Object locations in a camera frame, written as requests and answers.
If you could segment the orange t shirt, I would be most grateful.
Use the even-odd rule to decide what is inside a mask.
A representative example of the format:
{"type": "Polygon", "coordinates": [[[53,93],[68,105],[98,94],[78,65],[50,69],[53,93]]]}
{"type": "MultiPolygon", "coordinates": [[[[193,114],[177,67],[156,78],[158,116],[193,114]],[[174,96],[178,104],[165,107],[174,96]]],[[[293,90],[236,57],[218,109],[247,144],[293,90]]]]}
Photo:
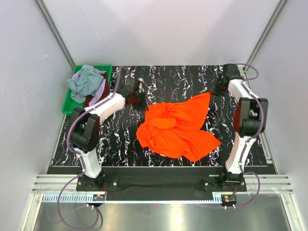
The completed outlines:
{"type": "Polygon", "coordinates": [[[196,162],[220,146],[210,132],[202,130],[211,95],[203,93],[183,103],[149,105],[136,136],[142,148],[169,158],[196,162]]]}

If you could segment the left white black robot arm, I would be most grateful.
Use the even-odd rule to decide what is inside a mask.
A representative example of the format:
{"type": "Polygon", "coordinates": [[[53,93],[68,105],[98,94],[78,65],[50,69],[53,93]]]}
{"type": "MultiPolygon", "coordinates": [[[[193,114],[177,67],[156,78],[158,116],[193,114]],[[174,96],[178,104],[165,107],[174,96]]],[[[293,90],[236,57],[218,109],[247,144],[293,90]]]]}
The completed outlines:
{"type": "Polygon", "coordinates": [[[103,100],[84,109],[75,108],[71,114],[67,147],[80,160],[83,180],[95,191],[104,185],[103,170],[96,153],[100,125],[112,114],[129,105],[139,111],[148,109],[142,78],[130,77],[103,100]]]}

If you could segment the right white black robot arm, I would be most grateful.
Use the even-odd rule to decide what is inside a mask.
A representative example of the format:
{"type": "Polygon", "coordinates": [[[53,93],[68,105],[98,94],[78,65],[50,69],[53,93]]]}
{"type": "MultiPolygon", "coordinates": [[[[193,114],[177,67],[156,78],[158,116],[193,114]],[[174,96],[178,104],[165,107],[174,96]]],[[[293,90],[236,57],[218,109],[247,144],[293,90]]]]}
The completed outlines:
{"type": "Polygon", "coordinates": [[[232,94],[237,101],[233,119],[234,144],[218,177],[219,187],[229,191],[242,182],[249,151],[265,130],[269,102],[254,94],[241,76],[219,76],[211,94],[218,96],[225,92],[232,94]]]}

